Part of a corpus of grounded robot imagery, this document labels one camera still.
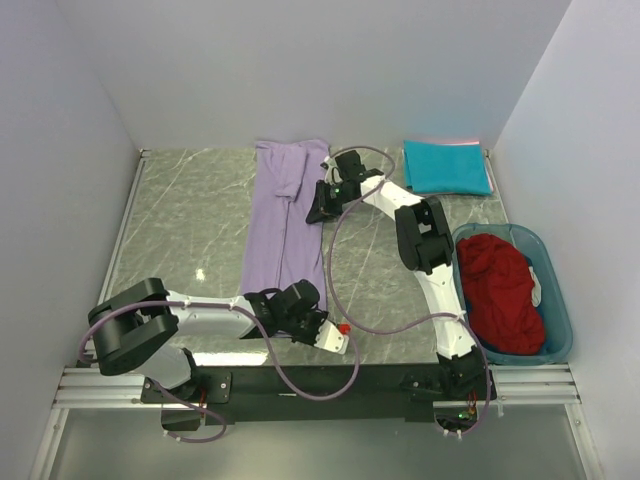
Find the folded teal t-shirt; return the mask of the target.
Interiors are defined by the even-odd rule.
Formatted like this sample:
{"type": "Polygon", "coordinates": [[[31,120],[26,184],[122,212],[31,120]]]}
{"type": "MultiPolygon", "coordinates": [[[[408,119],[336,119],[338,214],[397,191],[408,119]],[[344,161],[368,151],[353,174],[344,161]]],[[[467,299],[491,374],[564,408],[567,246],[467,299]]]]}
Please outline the folded teal t-shirt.
{"type": "Polygon", "coordinates": [[[456,187],[451,147],[454,144],[405,140],[404,179],[416,194],[461,194],[456,187]]]}

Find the purple t-shirt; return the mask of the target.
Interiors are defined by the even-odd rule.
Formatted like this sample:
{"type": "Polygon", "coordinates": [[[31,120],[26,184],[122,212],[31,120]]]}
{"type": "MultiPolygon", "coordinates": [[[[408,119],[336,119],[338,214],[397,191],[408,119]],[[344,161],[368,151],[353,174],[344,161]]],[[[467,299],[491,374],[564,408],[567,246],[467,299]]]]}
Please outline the purple t-shirt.
{"type": "Polygon", "coordinates": [[[323,226],[308,224],[316,183],[325,176],[329,155],[323,140],[256,144],[252,195],[240,292],[281,290],[307,280],[319,292],[318,307],[327,308],[322,253],[323,226]]]}

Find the aluminium frame rail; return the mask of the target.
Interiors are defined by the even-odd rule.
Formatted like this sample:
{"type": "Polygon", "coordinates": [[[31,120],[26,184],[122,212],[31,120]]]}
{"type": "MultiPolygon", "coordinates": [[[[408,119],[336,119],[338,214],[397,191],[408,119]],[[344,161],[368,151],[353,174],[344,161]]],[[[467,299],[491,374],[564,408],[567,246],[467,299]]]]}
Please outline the aluminium frame rail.
{"type": "MultiPolygon", "coordinates": [[[[570,405],[581,396],[567,364],[539,367],[494,366],[496,404],[570,405]]],[[[138,374],[104,377],[94,368],[67,368],[54,396],[54,409],[128,409],[151,406],[141,401],[144,379],[138,374]]]]}

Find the red t-shirt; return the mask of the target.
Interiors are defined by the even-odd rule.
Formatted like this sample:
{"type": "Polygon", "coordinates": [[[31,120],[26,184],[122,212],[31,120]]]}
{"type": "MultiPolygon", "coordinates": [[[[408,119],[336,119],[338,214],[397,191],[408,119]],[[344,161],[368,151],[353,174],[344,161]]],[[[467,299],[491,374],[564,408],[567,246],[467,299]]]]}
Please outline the red t-shirt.
{"type": "Polygon", "coordinates": [[[470,325],[494,351],[529,356],[546,340],[533,304],[529,265],[511,243],[488,233],[457,244],[458,265],[470,325]]]}

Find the blue plastic laundry basket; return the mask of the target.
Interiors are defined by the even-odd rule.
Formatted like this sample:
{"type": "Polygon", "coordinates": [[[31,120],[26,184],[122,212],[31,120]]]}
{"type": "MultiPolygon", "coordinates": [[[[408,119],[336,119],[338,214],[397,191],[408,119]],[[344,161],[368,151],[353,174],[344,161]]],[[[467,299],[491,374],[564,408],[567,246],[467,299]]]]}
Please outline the blue plastic laundry basket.
{"type": "Polygon", "coordinates": [[[458,289],[461,305],[468,313],[464,298],[458,265],[457,244],[460,240],[473,235],[488,233],[511,243],[522,255],[528,265],[532,265],[542,287],[542,302],[536,310],[543,320],[546,340],[535,355],[507,355],[492,350],[481,340],[489,361],[510,366],[534,366],[557,364],[566,360],[572,344],[573,331],[569,316],[557,282],[555,271],[542,240],[533,231],[516,224],[465,224],[453,233],[456,247],[454,259],[454,281],[458,289]]]}

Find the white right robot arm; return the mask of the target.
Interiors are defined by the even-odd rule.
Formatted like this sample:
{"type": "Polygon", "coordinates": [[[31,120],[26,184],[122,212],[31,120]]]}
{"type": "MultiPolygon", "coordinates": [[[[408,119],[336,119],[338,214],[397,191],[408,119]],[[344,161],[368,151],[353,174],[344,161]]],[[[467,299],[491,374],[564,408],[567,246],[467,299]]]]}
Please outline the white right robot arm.
{"type": "Polygon", "coordinates": [[[332,236],[326,258],[326,278],[336,307],[353,326],[374,335],[395,335],[431,322],[442,369],[438,377],[442,393],[460,399],[479,392],[477,383],[483,381],[486,398],[490,399],[490,368],[458,298],[453,280],[454,242],[441,202],[409,192],[379,169],[366,168],[359,149],[358,146],[344,148],[321,162],[325,177],[316,183],[306,221],[315,224],[335,219],[336,226],[341,227],[346,217],[363,203],[392,219],[400,260],[418,281],[429,314],[388,331],[366,327],[351,317],[333,284],[332,260],[337,237],[332,236]]]}

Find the white cloth in basket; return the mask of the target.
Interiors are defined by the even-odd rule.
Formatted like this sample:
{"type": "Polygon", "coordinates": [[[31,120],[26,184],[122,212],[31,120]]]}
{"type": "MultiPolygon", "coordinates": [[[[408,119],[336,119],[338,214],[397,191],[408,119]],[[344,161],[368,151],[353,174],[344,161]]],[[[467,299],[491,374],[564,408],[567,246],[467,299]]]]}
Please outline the white cloth in basket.
{"type": "Polygon", "coordinates": [[[535,273],[535,270],[533,268],[532,265],[530,265],[528,267],[529,272],[530,272],[530,276],[531,279],[533,281],[533,287],[531,290],[531,301],[532,301],[532,305],[535,308],[538,308],[542,302],[542,287],[541,287],[541,283],[535,273]]]}

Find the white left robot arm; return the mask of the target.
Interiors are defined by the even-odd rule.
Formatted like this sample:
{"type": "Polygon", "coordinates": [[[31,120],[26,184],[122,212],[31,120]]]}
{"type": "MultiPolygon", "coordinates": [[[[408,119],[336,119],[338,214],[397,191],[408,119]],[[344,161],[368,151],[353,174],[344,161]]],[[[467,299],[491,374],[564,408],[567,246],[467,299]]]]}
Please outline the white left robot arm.
{"type": "Polygon", "coordinates": [[[264,330],[342,354],[346,339],[319,308],[320,295],[307,280],[284,290],[269,288],[218,299],[167,290],[158,278],[145,279],[88,314],[102,375],[137,372],[157,381],[176,401],[193,399],[206,381],[186,348],[169,344],[176,335],[216,334],[254,339],[264,330]]]}

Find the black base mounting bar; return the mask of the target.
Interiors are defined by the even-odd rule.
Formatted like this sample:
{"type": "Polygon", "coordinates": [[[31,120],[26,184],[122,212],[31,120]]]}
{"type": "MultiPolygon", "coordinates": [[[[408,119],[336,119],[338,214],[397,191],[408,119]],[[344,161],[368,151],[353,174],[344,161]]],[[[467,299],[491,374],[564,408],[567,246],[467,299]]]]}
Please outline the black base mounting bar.
{"type": "Polygon", "coordinates": [[[202,402],[230,424],[259,421],[401,418],[432,422],[438,402],[497,398],[490,375],[435,363],[363,365],[338,398],[313,401],[294,393],[272,366],[201,367],[184,400],[202,402]]]}

